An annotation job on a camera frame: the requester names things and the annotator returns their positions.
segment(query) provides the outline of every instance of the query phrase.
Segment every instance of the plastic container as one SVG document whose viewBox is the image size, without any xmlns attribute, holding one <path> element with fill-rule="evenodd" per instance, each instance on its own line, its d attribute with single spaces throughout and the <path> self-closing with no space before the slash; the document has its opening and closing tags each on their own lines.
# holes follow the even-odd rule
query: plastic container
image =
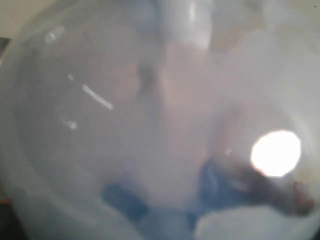
<svg viewBox="0 0 320 240">
<path fill-rule="evenodd" d="M 0 67 L 0 176 L 30 240 L 310 239 L 319 39 L 278 0 L 52 5 Z"/>
</svg>

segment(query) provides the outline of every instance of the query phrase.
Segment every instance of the translucent plastic bowl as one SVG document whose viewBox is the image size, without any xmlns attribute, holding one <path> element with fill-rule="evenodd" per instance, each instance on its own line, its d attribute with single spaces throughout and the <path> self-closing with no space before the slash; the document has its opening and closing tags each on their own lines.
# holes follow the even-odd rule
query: translucent plastic bowl
<svg viewBox="0 0 320 240">
<path fill-rule="evenodd" d="M 62 0 L 0 67 L 30 240 L 306 240 L 320 35 L 275 0 Z"/>
</svg>

